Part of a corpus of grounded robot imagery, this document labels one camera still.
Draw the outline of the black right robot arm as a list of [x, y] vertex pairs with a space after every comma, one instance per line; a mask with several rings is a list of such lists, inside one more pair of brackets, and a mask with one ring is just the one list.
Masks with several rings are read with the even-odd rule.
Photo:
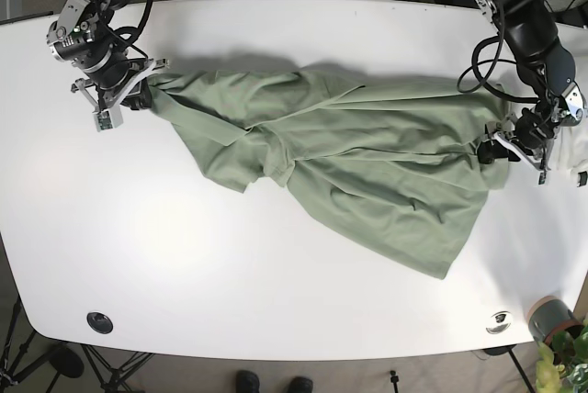
[[67, 0], [48, 30], [46, 40], [52, 56], [69, 62], [85, 76], [71, 91], [82, 94], [94, 108], [96, 129], [115, 129], [123, 122], [121, 109], [149, 109], [152, 95], [148, 77], [169, 66], [136, 46], [144, 31], [154, 0], [147, 0], [136, 26], [113, 29], [115, 12], [131, 0]]

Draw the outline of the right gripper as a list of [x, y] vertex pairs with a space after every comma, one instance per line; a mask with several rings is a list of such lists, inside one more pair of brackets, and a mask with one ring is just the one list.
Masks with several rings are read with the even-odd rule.
[[115, 129], [123, 123], [121, 106], [133, 111], [150, 109], [153, 100], [148, 78], [170, 65], [167, 58], [155, 60], [154, 68], [131, 87], [125, 84], [132, 76], [144, 73], [150, 60], [129, 59], [128, 46], [115, 35], [94, 40], [89, 35], [62, 39], [51, 35], [51, 53], [58, 61], [70, 62], [85, 74], [85, 79], [71, 85], [71, 92], [81, 93], [94, 108], [98, 132]]

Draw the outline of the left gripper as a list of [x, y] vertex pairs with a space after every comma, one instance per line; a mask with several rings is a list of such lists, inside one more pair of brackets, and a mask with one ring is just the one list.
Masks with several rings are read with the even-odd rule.
[[584, 116], [585, 98], [580, 90], [567, 90], [564, 95], [547, 92], [532, 109], [522, 109], [510, 140], [512, 150], [492, 140], [491, 130], [486, 127], [476, 149], [478, 161], [485, 165], [499, 159], [510, 163], [522, 161], [537, 171], [537, 183], [545, 185], [556, 136], [561, 129], [578, 127]]

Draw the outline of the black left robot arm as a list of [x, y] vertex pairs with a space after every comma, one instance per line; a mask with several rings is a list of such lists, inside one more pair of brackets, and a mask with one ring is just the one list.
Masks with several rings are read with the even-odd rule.
[[[519, 113], [486, 125], [478, 141], [478, 159], [484, 164], [497, 159], [523, 162], [536, 170], [539, 183], [545, 184], [560, 131], [577, 128], [587, 120], [587, 101], [576, 81], [575, 61], [561, 44], [545, 0], [474, 2], [497, 34], [474, 48], [468, 71], [478, 88], [522, 107]], [[518, 77], [532, 88], [532, 96], [510, 95], [490, 84], [490, 76], [480, 70], [484, 64], [480, 55], [492, 44], [509, 48]]]

